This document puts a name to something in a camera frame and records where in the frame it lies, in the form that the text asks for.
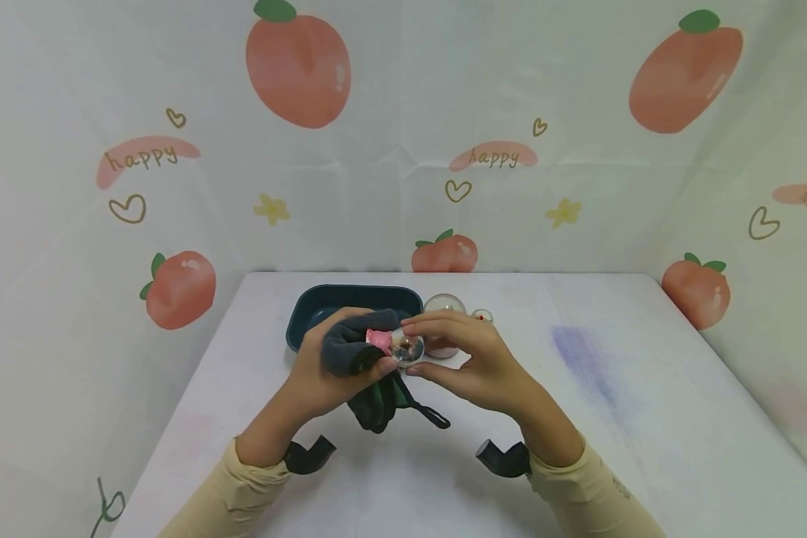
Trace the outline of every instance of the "heart drawing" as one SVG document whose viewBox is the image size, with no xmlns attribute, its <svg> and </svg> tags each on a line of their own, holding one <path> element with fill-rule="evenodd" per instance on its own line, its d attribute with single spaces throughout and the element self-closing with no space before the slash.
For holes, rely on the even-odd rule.
<svg viewBox="0 0 807 538">
<path fill-rule="evenodd" d="M 547 130 L 547 124 L 544 123 L 543 120 L 540 118 L 535 118 L 534 123 L 532 124 L 532 136 L 539 137 L 544 134 L 544 131 Z"/>
<path fill-rule="evenodd" d="M 460 203 L 460 200 L 469 196 L 469 193 L 472 192 L 472 183 L 471 182 L 462 182 L 460 185 L 457 185 L 453 179 L 449 179 L 445 182 L 445 196 L 452 200 L 454 203 Z"/>
<path fill-rule="evenodd" d="M 169 119 L 177 129 L 182 129 L 182 127 L 186 126 L 186 114 L 179 114 L 172 108 L 165 109 L 164 113 L 167 114 L 167 119 Z"/>
<path fill-rule="evenodd" d="M 129 216 L 132 214 L 132 202 L 134 200 L 140 200 L 140 203 L 137 204 L 139 208 L 134 210 L 135 217 Z M 140 194 L 132 194 L 130 197 L 126 199 L 126 203 L 120 203 L 119 200 L 110 200 L 108 202 L 108 208 L 111 210 L 111 213 L 117 219 L 120 219 L 122 222 L 126 224 L 138 224 L 139 222 L 143 222 L 143 219 L 146 217 L 146 200 L 140 196 Z"/>
<path fill-rule="evenodd" d="M 747 233 L 751 239 L 761 241 L 767 239 L 777 233 L 779 230 L 779 220 L 765 220 L 768 215 L 768 208 L 765 205 L 760 205 L 750 216 L 750 224 L 747 227 Z"/>
</svg>

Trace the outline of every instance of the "dark gray cloth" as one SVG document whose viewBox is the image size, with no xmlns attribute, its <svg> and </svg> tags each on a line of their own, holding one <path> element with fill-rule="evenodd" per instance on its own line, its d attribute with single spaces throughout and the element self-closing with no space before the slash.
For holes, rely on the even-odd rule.
<svg viewBox="0 0 807 538">
<path fill-rule="evenodd" d="M 320 352 L 323 368 L 331 375 L 347 377 L 374 366 L 386 354 L 365 341 L 368 329 L 394 330 L 398 327 L 401 327 L 400 319 L 391 308 L 342 319 L 332 325 L 323 339 L 323 350 Z"/>
</svg>

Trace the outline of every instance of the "right hand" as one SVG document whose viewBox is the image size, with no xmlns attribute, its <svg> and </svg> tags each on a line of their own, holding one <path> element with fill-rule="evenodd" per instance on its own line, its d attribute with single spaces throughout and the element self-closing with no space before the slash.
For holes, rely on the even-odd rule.
<svg viewBox="0 0 807 538">
<path fill-rule="evenodd" d="M 528 396 L 544 392 L 543 387 L 517 362 L 492 323 L 478 321 L 453 310 L 436 310 L 404 319 L 408 336 L 442 338 L 469 353 L 471 359 L 460 369 L 432 362 L 420 362 L 406 373 L 444 387 L 454 395 L 489 411 L 515 418 Z"/>
</svg>

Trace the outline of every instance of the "yellow flower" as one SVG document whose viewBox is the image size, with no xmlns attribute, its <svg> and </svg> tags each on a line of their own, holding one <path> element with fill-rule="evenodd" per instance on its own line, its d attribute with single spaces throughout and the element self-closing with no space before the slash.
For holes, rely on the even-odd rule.
<svg viewBox="0 0 807 538">
<path fill-rule="evenodd" d="M 555 230 L 557 227 L 562 226 L 563 222 L 568 224 L 577 222 L 577 215 L 580 213 L 581 208 L 583 208 L 583 204 L 579 202 L 572 203 L 567 198 L 563 198 L 557 209 L 550 209 L 545 215 L 547 219 L 552 219 L 553 230 Z"/>
<path fill-rule="evenodd" d="M 254 213 L 261 217 L 266 217 L 269 220 L 269 226 L 275 226 L 279 220 L 290 220 L 290 214 L 287 213 L 287 204 L 280 198 L 269 197 L 268 194 L 263 193 L 260 196 L 261 205 L 254 206 Z"/>
</svg>

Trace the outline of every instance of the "left hand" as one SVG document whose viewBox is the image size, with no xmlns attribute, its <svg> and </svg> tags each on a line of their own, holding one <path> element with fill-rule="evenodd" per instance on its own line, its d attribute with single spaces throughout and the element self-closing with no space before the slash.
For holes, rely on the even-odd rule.
<svg viewBox="0 0 807 538">
<path fill-rule="evenodd" d="M 290 376 L 279 389 L 281 398 L 290 401 L 292 406 L 305 413 L 303 420 L 322 417 L 342 403 L 353 400 L 359 392 L 398 368 L 393 358 L 383 357 L 370 370 L 350 377 L 336 377 L 323 369 L 320 350 L 323 347 L 323 338 L 332 325 L 342 319 L 363 316 L 370 312 L 373 311 L 368 308 L 341 308 L 305 334 Z"/>
<path fill-rule="evenodd" d="M 237 437 L 237 457 L 245 465 L 268 468 L 284 457 L 287 446 L 308 420 L 321 417 L 395 371 L 398 364 L 383 357 L 359 375 L 336 377 L 320 363 L 323 338 L 332 325 L 362 316 L 366 308 L 341 308 L 305 334 L 296 362 L 284 385 Z"/>
</svg>

